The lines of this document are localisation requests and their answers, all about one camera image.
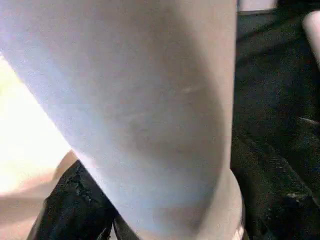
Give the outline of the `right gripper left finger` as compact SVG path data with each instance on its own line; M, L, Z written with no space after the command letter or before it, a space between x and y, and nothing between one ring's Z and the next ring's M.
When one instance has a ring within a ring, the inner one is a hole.
M117 210L79 160L44 200L29 240L108 240Z

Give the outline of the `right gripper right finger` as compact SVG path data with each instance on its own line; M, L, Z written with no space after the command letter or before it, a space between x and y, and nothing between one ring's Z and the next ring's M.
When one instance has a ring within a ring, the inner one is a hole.
M234 128L231 170L244 204L250 240L318 240L320 203L274 148Z

